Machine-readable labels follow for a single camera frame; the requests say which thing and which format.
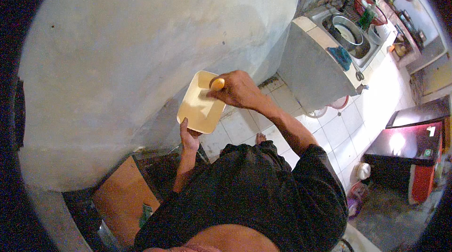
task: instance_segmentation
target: yellow handle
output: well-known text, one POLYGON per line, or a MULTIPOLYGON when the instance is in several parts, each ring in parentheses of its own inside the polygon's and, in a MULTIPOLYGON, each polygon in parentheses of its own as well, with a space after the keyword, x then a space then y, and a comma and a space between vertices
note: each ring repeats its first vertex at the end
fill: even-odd
POLYGON ((223 78, 217 78, 212 82, 212 85, 210 86, 210 90, 218 91, 223 89, 225 86, 225 80, 223 78))

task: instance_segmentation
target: bare foot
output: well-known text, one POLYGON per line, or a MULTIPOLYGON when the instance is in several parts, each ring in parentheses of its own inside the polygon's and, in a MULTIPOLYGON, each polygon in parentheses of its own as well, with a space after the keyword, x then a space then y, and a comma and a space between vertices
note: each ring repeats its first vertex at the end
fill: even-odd
POLYGON ((259 145, 261 142, 267 141, 267 137, 262 133, 256 134, 256 145, 259 145))

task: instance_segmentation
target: stainless steel sink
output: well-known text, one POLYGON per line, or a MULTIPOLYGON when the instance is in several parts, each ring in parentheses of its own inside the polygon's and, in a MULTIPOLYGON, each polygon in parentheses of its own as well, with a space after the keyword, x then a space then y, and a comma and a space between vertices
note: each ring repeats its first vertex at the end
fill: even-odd
MULTIPOLYGON (((331 21, 330 16, 333 14, 346 17, 331 5, 325 5, 316 8, 310 12, 305 13, 305 16, 308 17, 313 23, 315 23, 320 29, 324 30, 328 35, 330 35, 331 39, 334 40, 334 42, 336 42, 338 46, 340 46, 340 43, 326 29, 327 27, 329 27, 328 22, 331 21)), ((359 71, 363 72, 373 60, 375 55, 378 53, 381 46, 373 43, 370 40, 369 35, 365 31, 361 32, 364 36, 363 43, 360 46, 357 46, 354 50, 349 51, 349 54, 352 58, 352 61, 358 67, 359 71)))

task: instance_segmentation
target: plastic bottle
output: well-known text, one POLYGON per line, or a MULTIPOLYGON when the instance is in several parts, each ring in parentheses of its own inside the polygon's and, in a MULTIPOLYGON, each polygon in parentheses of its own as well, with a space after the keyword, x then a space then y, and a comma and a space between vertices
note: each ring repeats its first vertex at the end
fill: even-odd
POLYGON ((372 22, 373 18, 376 17, 375 13, 375 3, 371 6, 368 5, 363 13, 363 16, 358 21, 357 25, 361 27, 362 30, 367 30, 372 22))

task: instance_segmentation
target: beige plastic container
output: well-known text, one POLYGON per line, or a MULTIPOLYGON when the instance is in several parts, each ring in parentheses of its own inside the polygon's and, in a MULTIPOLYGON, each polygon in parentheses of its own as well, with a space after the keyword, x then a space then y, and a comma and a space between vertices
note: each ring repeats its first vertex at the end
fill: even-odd
POLYGON ((217 127, 226 106, 220 100, 207 98, 209 83, 218 74, 199 71, 195 74, 177 112, 177 121, 189 120, 188 128, 204 134, 212 133, 217 127))

